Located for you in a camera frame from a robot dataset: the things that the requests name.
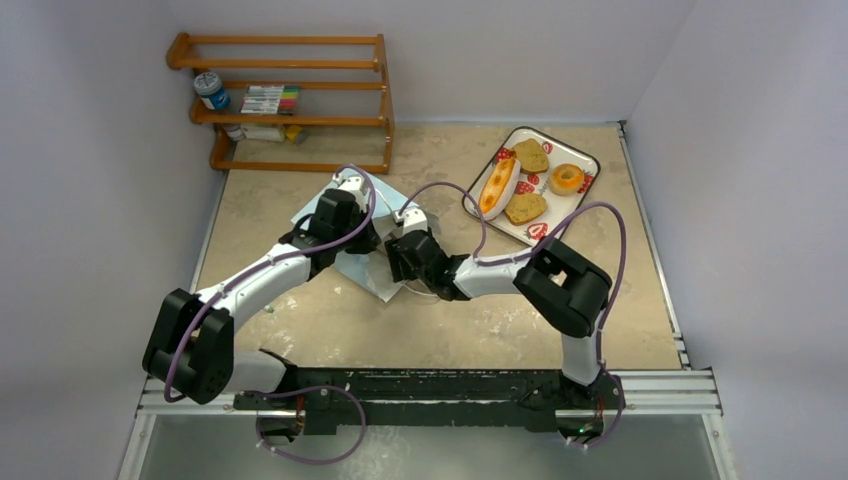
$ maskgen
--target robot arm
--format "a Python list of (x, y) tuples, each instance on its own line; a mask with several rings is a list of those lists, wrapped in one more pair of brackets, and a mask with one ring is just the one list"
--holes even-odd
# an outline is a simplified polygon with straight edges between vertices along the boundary
[[(448, 256), (432, 233), (418, 228), (387, 242), (394, 280), (421, 280), (443, 300), (470, 300), (491, 294), (521, 294), (562, 334), (562, 372), (586, 386), (600, 373), (597, 322), (612, 286), (597, 265), (554, 240), (535, 254), (532, 249), (477, 260)], [(557, 284), (554, 277), (566, 274)]]
[[(286, 371), (296, 367), (270, 352), (234, 352), (235, 332), (273, 299), (332, 265), (338, 252), (367, 254), (377, 248), (382, 239), (369, 224), (349, 241), (316, 251), (317, 246), (348, 235), (362, 223), (367, 208), (364, 199), (362, 178), (351, 177), (321, 195), (307, 228), (300, 228), (299, 221), (279, 244), (242, 272), (195, 295), (180, 289), (171, 292), (159, 312), (144, 369), (164, 380), (192, 319), (219, 294), (221, 298), (208, 309), (179, 360), (174, 388), (201, 404), (223, 392), (286, 390)], [(612, 283), (600, 268), (558, 240), (530, 256), (526, 255), (530, 249), (477, 261), (469, 255), (449, 256), (427, 228), (420, 209), (408, 208), (395, 220), (400, 237), (387, 241), (385, 247), (396, 282), (420, 279), (448, 301), (524, 295), (562, 334), (564, 353), (568, 353), (563, 375), (584, 387), (598, 378), (596, 323)], [(250, 274), (259, 264), (267, 266)], [(552, 277), (562, 272), (567, 277), (557, 284)], [(238, 286), (225, 288), (231, 283)]]

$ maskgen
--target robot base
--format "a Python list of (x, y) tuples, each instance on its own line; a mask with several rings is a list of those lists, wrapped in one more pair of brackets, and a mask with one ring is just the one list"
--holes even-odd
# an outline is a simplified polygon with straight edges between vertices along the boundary
[[(289, 367), (285, 390), (333, 385), (362, 403), (369, 425), (523, 427), (593, 438), (603, 432), (599, 406), (618, 403), (604, 375), (587, 387), (559, 370), (349, 369)], [(332, 435), (339, 425), (359, 425), (350, 400), (328, 390), (304, 395), (306, 435)], [(296, 398), (236, 396), (237, 410), (292, 410)]]

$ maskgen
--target bagel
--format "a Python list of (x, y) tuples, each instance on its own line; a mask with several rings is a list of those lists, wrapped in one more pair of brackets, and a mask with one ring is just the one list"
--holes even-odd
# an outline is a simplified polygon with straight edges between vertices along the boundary
[(583, 186), (583, 170), (577, 165), (564, 163), (551, 172), (550, 188), (557, 195), (571, 195)]

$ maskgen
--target black base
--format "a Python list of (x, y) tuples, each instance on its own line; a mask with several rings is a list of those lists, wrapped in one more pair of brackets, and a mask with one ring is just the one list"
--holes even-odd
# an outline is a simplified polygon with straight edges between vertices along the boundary
[[(600, 376), (583, 387), (559, 370), (434, 370), (295, 367), (284, 391), (319, 385), (347, 388), (362, 403), (369, 425), (523, 427), (531, 432), (594, 436), (602, 422), (591, 422), (598, 405), (618, 403), (612, 380)], [(296, 399), (236, 396), (237, 410), (294, 409)], [(557, 411), (584, 410), (586, 416), (557, 418)], [(359, 425), (346, 396), (332, 390), (305, 395), (304, 434), (332, 435), (338, 425)]]
[[(144, 351), (145, 372), (165, 381), (177, 345), (202, 306), (197, 295), (180, 288), (165, 297)], [(224, 390), (233, 374), (233, 317), (225, 309), (210, 308), (197, 333), (177, 365), (174, 388), (203, 405)]]

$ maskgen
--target label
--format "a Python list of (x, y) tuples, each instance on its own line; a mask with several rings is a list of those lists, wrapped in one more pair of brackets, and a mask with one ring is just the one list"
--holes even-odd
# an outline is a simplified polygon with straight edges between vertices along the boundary
[(227, 95), (227, 89), (222, 88), (208, 97), (201, 97), (203, 104), (210, 110), (223, 110), (230, 104), (230, 96)]
[(285, 140), (280, 129), (270, 125), (242, 125), (245, 138), (251, 140), (269, 140), (272, 142), (282, 142)]
[(244, 131), (241, 129), (239, 125), (234, 123), (224, 123), (221, 125), (221, 128), (227, 132), (227, 136), (230, 137), (231, 140), (244, 140)]

